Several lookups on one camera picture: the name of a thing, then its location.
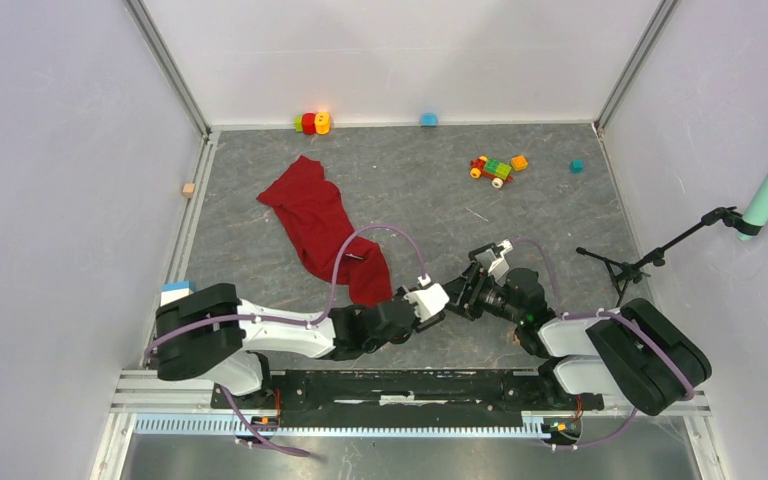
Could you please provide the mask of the red garment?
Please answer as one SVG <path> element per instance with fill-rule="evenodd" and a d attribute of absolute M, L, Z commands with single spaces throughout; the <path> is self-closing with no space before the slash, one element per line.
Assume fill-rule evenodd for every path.
<path fill-rule="evenodd" d="M 338 187 L 323 165 L 306 156 L 294 161 L 257 200 L 272 208 L 304 268 L 348 288 L 352 303 L 374 306 L 392 296 L 390 270 L 381 247 L 357 237 Z"/>

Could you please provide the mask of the black square display box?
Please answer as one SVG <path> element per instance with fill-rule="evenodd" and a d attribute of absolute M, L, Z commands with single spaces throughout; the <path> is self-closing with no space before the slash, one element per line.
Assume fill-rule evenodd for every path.
<path fill-rule="evenodd" d="M 471 250 L 468 253 L 471 262 L 478 262 L 490 274 L 501 263 L 505 262 L 504 247 L 500 244 L 487 244 Z"/>

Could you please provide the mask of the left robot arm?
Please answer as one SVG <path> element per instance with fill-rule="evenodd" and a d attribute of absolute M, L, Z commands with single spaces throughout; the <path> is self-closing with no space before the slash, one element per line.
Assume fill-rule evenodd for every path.
<path fill-rule="evenodd" d="M 266 353 L 354 360 L 442 320 L 448 301 L 440 284 L 429 283 L 372 307 L 300 313 L 242 299 L 229 283 L 197 292 L 178 289 L 162 295 L 148 352 L 159 379 L 209 380 L 257 408 L 274 394 Z"/>

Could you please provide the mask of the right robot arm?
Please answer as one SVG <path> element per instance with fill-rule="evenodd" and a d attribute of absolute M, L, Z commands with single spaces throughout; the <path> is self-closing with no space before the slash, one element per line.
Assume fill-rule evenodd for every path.
<path fill-rule="evenodd" d="M 477 320 L 483 314 L 509 321 L 519 345 L 543 359 L 540 400 L 562 408 L 577 395 L 622 396 L 656 416 L 707 381 L 712 365 L 702 350 L 650 301 L 583 314 L 549 307 L 536 271 L 509 270 L 498 281 L 473 262 L 445 283 L 448 310 Z"/>

